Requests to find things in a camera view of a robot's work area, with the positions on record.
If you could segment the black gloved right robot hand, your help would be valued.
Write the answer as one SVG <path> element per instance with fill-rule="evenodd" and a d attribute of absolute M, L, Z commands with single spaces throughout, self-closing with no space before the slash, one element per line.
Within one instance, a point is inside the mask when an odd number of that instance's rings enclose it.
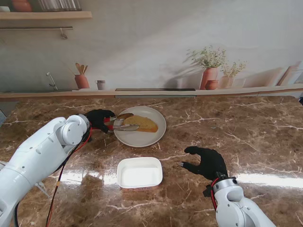
<path fill-rule="evenodd" d="M 185 153 L 200 156 L 200 164 L 194 165 L 188 162 L 180 162 L 184 169 L 196 174 L 202 175 L 208 180 L 215 180 L 220 177 L 228 177 L 225 161 L 220 153 L 214 149 L 200 148 L 197 146 L 187 147 Z"/>

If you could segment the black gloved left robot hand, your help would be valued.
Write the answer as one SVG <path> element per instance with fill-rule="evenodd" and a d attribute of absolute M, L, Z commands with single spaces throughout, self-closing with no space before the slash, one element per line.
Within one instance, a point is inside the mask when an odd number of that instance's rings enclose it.
<path fill-rule="evenodd" d="M 104 119 L 115 116 L 112 111 L 103 109 L 92 110 L 85 113 L 84 115 L 87 117 L 93 128 L 97 128 L 104 133 L 107 133 L 109 131 L 108 127 L 104 124 Z"/>

